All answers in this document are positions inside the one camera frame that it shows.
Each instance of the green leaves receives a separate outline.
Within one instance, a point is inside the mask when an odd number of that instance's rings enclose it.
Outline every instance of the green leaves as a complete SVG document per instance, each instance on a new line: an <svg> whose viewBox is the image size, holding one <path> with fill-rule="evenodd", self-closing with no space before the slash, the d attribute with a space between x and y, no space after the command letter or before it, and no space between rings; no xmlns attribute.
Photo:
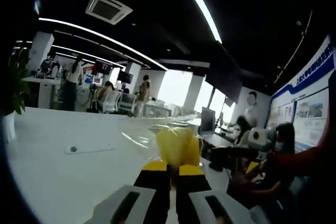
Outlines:
<svg viewBox="0 0 336 224"><path fill-rule="evenodd" d="M25 111L23 94L29 94L28 83L23 78L28 76L26 66L29 62L29 50L21 50L11 56L6 70L8 76L8 92L4 92L4 102L0 109L2 115L9 115L13 111L21 115Z"/></svg>

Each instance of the white table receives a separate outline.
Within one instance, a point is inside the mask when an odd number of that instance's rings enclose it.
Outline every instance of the white table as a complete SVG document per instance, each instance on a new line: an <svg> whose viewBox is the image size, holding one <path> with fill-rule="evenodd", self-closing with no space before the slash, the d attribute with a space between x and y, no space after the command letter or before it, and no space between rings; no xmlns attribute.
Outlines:
<svg viewBox="0 0 336 224"><path fill-rule="evenodd" d="M9 164L41 223L85 222L97 203L124 184L132 185L148 162L118 131L132 121L117 115L26 108L15 120L17 140L7 146ZM65 154L65 146L92 143L110 143L116 149ZM210 185L226 190L226 173L202 163ZM176 223L174 211L167 223Z"/></svg>

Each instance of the ceiling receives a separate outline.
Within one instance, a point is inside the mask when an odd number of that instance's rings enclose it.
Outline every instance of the ceiling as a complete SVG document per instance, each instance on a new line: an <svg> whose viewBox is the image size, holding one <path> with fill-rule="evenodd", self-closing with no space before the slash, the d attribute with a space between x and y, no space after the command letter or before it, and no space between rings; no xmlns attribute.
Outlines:
<svg viewBox="0 0 336 224"><path fill-rule="evenodd" d="M24 29L22 25L17 28L19 40L31 41L41 30L53 33L54 45L114 62L132 57L134 60L131 61L140 61L145 68L161 70L138 54L97 35L62 24L38 21L32 6L34 1L40 1L39 17L94 30L157 61L177 59L215 64L219 57L230 55L241 68L246 86L270 94L309 61L327 35L328 27L325 14L328 13L326 4L329 0L204 0L226 49L223 53L210 54L217 42L194 0L118 0L131 7L133 12L116 25L85 14L90 0L26 1L22 9L28 8L25 9L27 15L20 23L24 24ZM308 23L307 32L303 33ZM305 37L296 51L302 34ZM53 48L53 51L71 53L59 48ZM295 51L291 63L284 70ZM169 69L198 74L207 71L202 67L162 64Z"/></svg>

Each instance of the air conditioner vent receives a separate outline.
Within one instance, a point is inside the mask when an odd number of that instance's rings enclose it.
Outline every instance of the air conditioner vent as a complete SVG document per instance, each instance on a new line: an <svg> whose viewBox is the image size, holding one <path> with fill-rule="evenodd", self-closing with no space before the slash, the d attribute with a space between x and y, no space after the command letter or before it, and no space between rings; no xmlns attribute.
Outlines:
<svg viewBox="0 0 336 224"><path fill-rule="evenodd" d="M116 0L90 0L85 13L115 25L132 11Z"/></svg>

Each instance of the potted plant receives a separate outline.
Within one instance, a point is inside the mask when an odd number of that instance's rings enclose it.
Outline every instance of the potted plant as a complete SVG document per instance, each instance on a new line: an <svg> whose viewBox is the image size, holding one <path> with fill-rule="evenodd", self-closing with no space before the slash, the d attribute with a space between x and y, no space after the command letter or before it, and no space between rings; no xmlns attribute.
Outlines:
<svg viewBox="0 0 336 224"><path fill-rule="evenodd" d="M1 102L1 114L3 116L3 129L8 142L15 139L14 115L25 111L23 95L29 93L28 84L23 79L27 77L26 66L29 61L29 51L21 49L16 51L9 59L6 69L7 88L4 92L4 101Z"/></svg>

